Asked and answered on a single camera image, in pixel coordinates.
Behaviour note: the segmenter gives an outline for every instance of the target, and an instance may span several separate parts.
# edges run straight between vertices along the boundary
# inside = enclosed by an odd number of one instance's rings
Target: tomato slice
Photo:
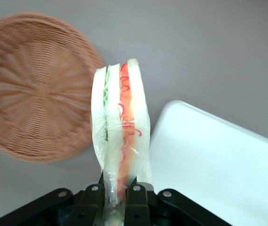
[[[117,185],[117,196],[121,201],[125,199],[125,189],[126,184],[129,180],[129,172],[131,167],[131,162],[133,155],[135,153],[135,123],[134,123],[134,113],[131,110],[130,103],[132,99],[131,89],[130,89],[130,79],[128,72],[128,64],[125,63],[121,67],[120,71],[120,103],[122,106],[122,130],[124,144],[121,149],[122,161],[119,165],[119,176]]]

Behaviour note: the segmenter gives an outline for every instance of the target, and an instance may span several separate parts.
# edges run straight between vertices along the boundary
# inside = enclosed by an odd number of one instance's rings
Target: wicker basket
[[[93,75],[103,66],[80,32],[41,14],[0,20],[0,150],[64,160],[91,143]]]

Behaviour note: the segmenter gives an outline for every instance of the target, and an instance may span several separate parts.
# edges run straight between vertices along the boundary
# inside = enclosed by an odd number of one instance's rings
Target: black plastic mount
[[[98,184],[76,195],[57,189],[0,218],[0,226],[101,226],[105,188]],[[124,226],[230,226],[173,189],[156,195],[136,180],[127,190]]]

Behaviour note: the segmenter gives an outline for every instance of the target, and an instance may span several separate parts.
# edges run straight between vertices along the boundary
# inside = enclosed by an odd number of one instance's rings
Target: sandwich
[[[96,70],[92,139],[104,176],[106,206],[125,201],[126,188],[149,166],[150,120],[137,59]]]

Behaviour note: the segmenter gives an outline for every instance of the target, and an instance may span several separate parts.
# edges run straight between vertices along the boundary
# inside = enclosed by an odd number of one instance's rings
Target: white bread slice
[[[141,136],[139,132],[135,133],[135,146],[133,148],[137,154],[132,159],[129,182],[138,175],[138,181],[150,183],[148,162],[150,119],[137,59],[128,60],[128,72],[132,94],[131,110],[134,113],[135,128],[142,133]]]
[[[108,149],[105,156],[104,179],[108,183],[112,205],[118,204],[117,180],[119,164],[122,159],[123,128],[120,119],[120,64],[109,67],[108,98],[106,105],[106,123],[108,131]]]
[[[106,67],[97,69],[94,75],[91,96],[92,140],[95,154],[101,169],[105,165],[105,153],[107,152],[106,137],[106,111],[104,109],[104,86]]]

